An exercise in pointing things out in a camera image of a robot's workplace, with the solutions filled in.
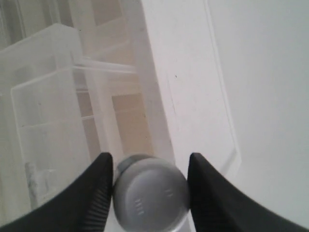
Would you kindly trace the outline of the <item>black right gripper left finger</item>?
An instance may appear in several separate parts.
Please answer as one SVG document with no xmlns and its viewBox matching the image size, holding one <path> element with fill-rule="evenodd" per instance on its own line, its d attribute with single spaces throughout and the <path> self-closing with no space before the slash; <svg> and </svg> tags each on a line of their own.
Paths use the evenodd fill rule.
<svg viewBox="0 0 309 232">
<path fill-rule="evenodd" d="M 2 232 L 102 232 L 112 200 L 113 159 L 101 153 L 66 189 Z"/>
</svg>

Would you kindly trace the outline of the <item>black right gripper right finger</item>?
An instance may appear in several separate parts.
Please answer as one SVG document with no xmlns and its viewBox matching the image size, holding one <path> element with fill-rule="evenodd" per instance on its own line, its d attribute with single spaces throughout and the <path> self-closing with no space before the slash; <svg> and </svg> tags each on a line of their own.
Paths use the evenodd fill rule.
<svg viewBox="0 0 309 232">
<path fill-rule="evenodd" d="M 197 232 L 306 232 L 241 192 L 200 153 L 188 167 L 190 210 Z"/>
</svg>

